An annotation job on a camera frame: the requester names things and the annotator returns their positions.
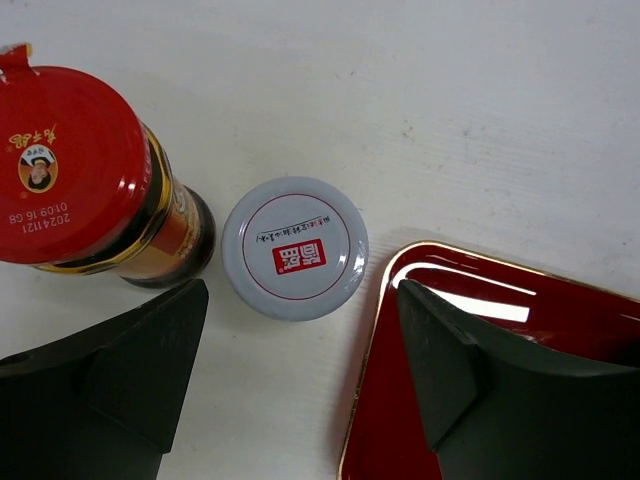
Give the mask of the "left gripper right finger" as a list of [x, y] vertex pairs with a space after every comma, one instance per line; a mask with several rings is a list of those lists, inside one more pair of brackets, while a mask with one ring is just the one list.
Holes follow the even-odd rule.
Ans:
[[639, 343], [598, 357], [533, 342], [404, 280], [398, 310], [427, 446], [445, 479], [635, 479]]

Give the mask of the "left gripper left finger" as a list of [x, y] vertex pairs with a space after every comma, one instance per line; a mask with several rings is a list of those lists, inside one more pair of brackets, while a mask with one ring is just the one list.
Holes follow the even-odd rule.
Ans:
[[4, 479], [154, 479], [174, 442], [209, 292], [190, 280], [1, 361]]

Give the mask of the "red lid sauce jar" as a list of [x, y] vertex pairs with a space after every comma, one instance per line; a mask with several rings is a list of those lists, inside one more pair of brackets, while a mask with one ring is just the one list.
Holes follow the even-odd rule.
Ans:
[[215, 249], [206, 202], [112, 87], [1, 51], [1, 258], [143, 288], [199, 275]]

